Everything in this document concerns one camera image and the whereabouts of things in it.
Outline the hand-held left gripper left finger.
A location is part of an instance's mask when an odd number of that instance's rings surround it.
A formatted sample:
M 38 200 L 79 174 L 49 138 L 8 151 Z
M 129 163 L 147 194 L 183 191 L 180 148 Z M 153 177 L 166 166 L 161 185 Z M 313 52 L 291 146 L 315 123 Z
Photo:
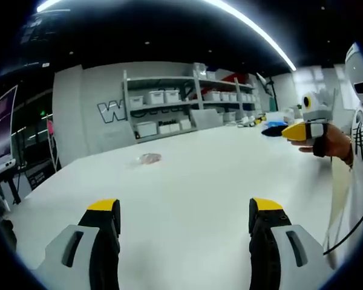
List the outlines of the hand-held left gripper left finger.
M 91 204 L 46 247 L 33 274 L 47 289 L 119 289 L 120 201 Z

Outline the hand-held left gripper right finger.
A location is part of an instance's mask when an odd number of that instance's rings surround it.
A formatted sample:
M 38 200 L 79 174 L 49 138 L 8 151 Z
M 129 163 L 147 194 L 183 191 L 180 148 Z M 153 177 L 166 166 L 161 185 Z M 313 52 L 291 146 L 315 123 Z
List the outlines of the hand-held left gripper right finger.
M 249 201 L 250 289 L 321 289 L 333 275 L 323 248 L 278 203 Z

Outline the person's right hand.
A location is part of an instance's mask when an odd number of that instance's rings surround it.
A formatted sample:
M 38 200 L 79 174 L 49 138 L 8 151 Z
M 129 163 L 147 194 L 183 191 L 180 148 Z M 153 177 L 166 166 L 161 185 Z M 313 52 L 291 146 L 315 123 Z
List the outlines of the person's right hand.
M 339 128 L 327 125 L 324 135 L 324 156 L 337 157 L 349 167 L 353 165 L 351 140 Z

